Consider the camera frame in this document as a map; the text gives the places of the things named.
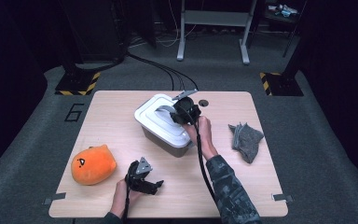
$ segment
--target gray carpet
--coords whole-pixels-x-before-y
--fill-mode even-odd
[[[287,41],[283,35],[256,35],[249,49],[251,63],[246,66],[241,63],[239,38],[200,35],[187,40],[183,62],[176,61],[177,42],[169,48],[141,45],[129,52],[184,73],[197,82],[200,91],[252,94],[282,190],[295,199],[288,204],[286,217],[264,217],[264,223],[358,223],[358,170],[329,128],[303,74],[296,75],[303,97],[267,96],[263,90],[259,73],[282,72],[296,43],[283,58]],[[132,58],[103,71],[89,96],[55,95],[54,88],[62,75],[61,67],[46,72],[48,89],[43,100],[0,159],[0,223],[72,222],[50,217],[49,206],[42,202],[55,193],[60,183],[94,92],[172,88],[167,74]],[[186,87],[193,88],[188,81]],[[65,122],[73,104],[83,104],[76,107],[82,111],[80,119]],[[98,222],[97,218],[76,220],[76,223]],[[218,223],[218,220],[148,219],[131,223]]]

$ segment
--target white lid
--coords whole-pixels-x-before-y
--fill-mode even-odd
[[[185,147],[190,137],[180,124],[173,122],[170,112],[157,110],[162,105],[173,106],[174,101],[165,94],[156,94],[135,111],[135,118],[144,128],[173,147]]]

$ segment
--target orange plush toy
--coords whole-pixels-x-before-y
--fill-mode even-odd
[[[81,185],[94,185],[110,176],[117,164],[107,145],[79,152],[72,160],[72,177]]]

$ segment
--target plastic container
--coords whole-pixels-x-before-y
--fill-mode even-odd
[[[172,121],[170,112],[158,110],[161,105],[173,106],[174,103],[170,96],[156,94],[135,111],[134,117],[149,140],[179,158],[192,146],[190,137],[181,125]]]

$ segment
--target hand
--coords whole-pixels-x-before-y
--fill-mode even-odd
[[[218,155],[216,148],[212,142],[211,121],[204,116],[200,116],[198,120],[199,133],[201,138],[202,155],[205,160],[209,160],[215,155]],[[194,125],[184,124],[183,128],[186,130],[193,143],[197,144],[197,132]]]
[[[142,192],[131,190],[129,195],[130,205],[134,204],[141,195],[143,195]],[[116,191],[113,196],[113,203],[110,212],[115,214],[117,217],[122,218],[126,207],[126,198],[127,183],[124,179],[122,179],[116,183]]]

